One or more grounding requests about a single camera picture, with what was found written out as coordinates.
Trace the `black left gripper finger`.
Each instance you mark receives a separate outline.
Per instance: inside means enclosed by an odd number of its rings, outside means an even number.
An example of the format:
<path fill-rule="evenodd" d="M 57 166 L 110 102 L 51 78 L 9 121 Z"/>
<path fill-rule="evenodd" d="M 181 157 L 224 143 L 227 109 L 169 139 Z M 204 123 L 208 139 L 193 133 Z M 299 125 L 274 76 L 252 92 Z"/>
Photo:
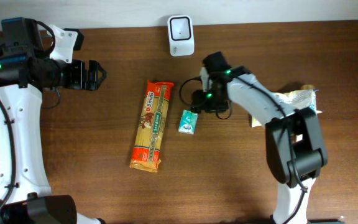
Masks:
<path fill-rule="evenodd" d="M 98 90 L 106 77 L 91 76 L 87 80 L 87 90 Z"/>
<path fill-rule="evenodd" d="M 88 73 L 93 75 L 105 75 L 107 71 L 101 66 L 101 64 L 96 60 L 89 60 L 88 64 Z"/>

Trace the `teal pocket tissue pack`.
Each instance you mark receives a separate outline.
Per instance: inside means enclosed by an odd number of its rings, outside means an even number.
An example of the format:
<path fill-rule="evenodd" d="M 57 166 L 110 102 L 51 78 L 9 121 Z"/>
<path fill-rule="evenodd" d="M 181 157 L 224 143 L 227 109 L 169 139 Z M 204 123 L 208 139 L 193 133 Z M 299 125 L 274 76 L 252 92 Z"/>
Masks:
<path fill-rule="evenodd" d="M 178 132 L 183 134 L 194 134 L 197 120 L 197 113 L 184 110 L 181 116 Z"/>

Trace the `yellow wet wipes pack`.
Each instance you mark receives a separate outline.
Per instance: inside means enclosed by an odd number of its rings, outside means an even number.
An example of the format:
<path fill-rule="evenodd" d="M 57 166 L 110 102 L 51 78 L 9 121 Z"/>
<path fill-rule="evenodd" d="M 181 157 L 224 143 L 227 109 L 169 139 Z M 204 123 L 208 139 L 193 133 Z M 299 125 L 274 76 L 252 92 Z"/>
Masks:
<path fill-rule="evenodd" d="M 322 113 L 322 111 L 317 110 L 316 107 L 316 94 L 314 90 L 296 90 L 289 93 L 273 93 L 276 98 L 296 107 L 297 109 L 310 108 L 316 114 Z M 279 118 L 283 118 L 281 112 L 278 110 L 278 115 L 281 115 Z M 255 117 L 251 117 L 251 128 L 261 126 L 259 120 Z"/>

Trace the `orange spaghetti pasta pack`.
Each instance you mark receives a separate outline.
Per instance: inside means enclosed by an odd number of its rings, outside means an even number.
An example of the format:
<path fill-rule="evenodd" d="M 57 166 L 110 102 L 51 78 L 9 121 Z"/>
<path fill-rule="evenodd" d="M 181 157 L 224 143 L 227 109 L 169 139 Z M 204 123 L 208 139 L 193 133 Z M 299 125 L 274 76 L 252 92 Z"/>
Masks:
<path fill-rule="evenodd" d="M 172 82 L 147 82 L 129 167 L 158 172 Z"/>

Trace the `white tube with tan cap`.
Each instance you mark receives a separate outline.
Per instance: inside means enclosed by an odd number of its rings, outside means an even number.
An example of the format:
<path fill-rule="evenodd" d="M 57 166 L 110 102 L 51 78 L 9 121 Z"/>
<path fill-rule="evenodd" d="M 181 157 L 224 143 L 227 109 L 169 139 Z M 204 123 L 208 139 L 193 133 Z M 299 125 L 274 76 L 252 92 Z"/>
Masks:
<path fill-rule="evenodd" d="M 313 85 L 303 85 L 303 86 L 301 86 L 300 90 L 313 90 L 313 91 L 315 91 L 315 86 L 313 86 Z"/>

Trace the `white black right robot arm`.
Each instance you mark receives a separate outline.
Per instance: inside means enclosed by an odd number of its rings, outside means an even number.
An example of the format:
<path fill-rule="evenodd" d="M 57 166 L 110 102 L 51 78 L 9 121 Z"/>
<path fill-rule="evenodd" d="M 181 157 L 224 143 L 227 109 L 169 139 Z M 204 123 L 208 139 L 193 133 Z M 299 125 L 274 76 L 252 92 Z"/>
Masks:
<path fill-rule="evenodd" d="M 279 99 L 248 68 L 229 65 L 222 52 L 203 59 L 196 80 L 202 87 L 191 96 L 192 112 L 220 117 L 237 104 L 264 128 L 267 164 L 278 182 L 272 222 L 308 223 L 310 190 L 328 163 L 316 112 L 310 107 L 298 109 Z"/>

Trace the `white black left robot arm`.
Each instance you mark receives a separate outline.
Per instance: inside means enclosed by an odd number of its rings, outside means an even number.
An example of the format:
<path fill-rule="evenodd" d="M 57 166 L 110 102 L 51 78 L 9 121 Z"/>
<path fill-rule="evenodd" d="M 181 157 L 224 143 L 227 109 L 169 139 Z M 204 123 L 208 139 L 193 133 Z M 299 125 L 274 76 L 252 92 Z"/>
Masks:
<path fill-rule="evenodd" d="M 17 17 L 1 22 L 0 223 L 101 223 L 79 213 L 69 195 L 53 195 L 42 155 L 42 93 L 97 90 L 107 76 L 95 60 L 75 60 L 78 29 Z"/>

